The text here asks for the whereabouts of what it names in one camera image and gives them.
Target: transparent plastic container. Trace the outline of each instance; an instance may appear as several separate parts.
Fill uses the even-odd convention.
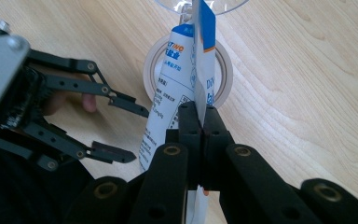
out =
[[[214,15],[221,15],[242,6],[248,1],[249,0],[214,0],[205,1],[205,3],[211,8]],[[178,14],[185,14],[186,11],[183,10],[183,7],[191,6],[192,4],[191,0],[156,0],[156,2]]]

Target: wood grain surface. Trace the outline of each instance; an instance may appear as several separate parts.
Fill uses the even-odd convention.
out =
[[[153,0],[0,1],[0,19],[33,49],[95,61],[113,89],[147,108],[145,55],[179,22]],[[256,148],[295,187],[321,177],[358,197],[358,0],[250,0],[216,20],[234,67],[219,113],[235,141]],[[137,154],[146,119],[107,103],[98,97],[89,114],[73,93],[48,120],[86,145]],[[95,177],[139,174],[138,161],[83,163]],[[207,223],[225,223],[217,197]]]

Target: tape roll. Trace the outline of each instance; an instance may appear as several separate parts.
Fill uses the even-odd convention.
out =
[[[169,35],[163,36],[149,50],[144,64],[144,85],[147,95],[153,101],[158,83],[159,72],[164,60],[165,49],[168,45]],[[233,70],[232,63],[225,48],[216,40],[216,58],[214,63],[214,107],[220,107],[232,87]]]

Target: black sleeve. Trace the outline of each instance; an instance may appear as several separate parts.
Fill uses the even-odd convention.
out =
[[[79,161],[49,172],[0,149],[0,223],[61,223],[92,180]]]

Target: wooden table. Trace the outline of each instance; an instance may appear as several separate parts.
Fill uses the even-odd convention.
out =
[[[109,84],[150,108],[145,55],[179,16],[146,1],[0,1],[0,19],[33,49],[90,59]],[[217,17],[217,40],[234,66],[219,112],[237,143],[258,149],[288,183],[322,177],[358,197],[358,0],[250,1]],[[90,145],[138,153],[146,119],[107,105],[81,109],[79,94],[48,120]],[[137,161],[84,160],[95,176],[130,180]],[[224,223],[212,195],[207,223]]]

